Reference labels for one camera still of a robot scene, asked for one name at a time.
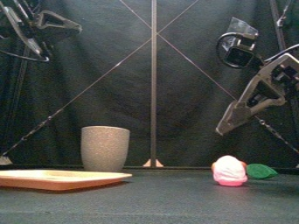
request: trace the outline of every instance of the pink toy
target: pink toy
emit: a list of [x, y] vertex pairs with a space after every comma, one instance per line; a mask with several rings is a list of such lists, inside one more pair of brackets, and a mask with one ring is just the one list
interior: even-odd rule
[[213, 164], [213, 177], [224, 186], [242, 186], [249, 181], [248, 164], [233, 156], [221, 157]]

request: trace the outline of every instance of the metal pole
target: metal pole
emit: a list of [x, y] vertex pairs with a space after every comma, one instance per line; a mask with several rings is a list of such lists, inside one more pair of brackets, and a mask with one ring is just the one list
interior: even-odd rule
[[153, 0], [151, 167], [157, 167], [157, 0]]

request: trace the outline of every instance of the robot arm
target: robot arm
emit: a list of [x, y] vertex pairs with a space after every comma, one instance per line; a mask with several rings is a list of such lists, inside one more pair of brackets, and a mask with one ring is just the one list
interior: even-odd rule
[[285, 53], [262, 66], [238, 101], [228, 108], [217, 132], [225, 135], [272, 106], [286, 104], [286, 97], [299, 82], [299, 60]]

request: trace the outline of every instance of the ceramic cup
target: ceramic cup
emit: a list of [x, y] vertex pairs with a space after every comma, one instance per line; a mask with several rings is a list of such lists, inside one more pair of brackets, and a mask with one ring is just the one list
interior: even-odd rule
[[87, 172], [121, 172], [127, 161], [130, 130], [110, 126], [82, 129], [81, 155]]

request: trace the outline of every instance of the black curtain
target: black curtain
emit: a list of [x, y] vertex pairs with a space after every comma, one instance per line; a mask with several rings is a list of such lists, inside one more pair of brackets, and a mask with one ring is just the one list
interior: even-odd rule
[[[83, 32], [55, 45], [51, 63], [29, 64], [5, 148], [69, 107], [10, 158], [17, 164], [81, 165], [81, 129], [109, 125], [131, 130], [126, 165], [142, 166], [151, 157], [153, 3], [53, 0], [42, 8], [79, 23]], [[277, 54], [269, 1], [158, 0], [157, 158], [166, 166], [198, 167], [230, 154], [249, 164], [296, 167], [298, 155], [256, 119], [226, 136], [216, 133], [232, 95], [241, 96], [256, 75], [226, 67], [217, 57], [233, 17], [260, 30], [260, 54]], [[297, 146], [290, 104], [260, 116]]]

